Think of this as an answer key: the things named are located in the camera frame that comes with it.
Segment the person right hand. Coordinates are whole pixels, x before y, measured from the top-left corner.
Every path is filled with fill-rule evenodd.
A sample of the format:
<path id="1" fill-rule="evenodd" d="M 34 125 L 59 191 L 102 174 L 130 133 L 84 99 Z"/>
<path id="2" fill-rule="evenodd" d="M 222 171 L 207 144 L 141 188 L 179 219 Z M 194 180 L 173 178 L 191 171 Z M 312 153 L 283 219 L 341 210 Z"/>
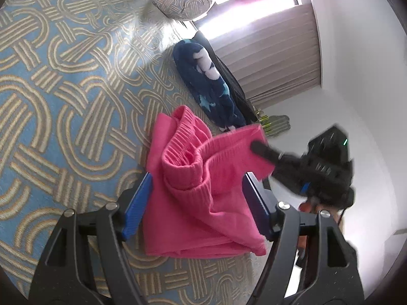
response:
<path id="1" fill-rule="evenodd" d="M 299 210 L 304 213 L 316 214 L 318 205 L 312 202 L 302 202 L 299 205 Z"/>

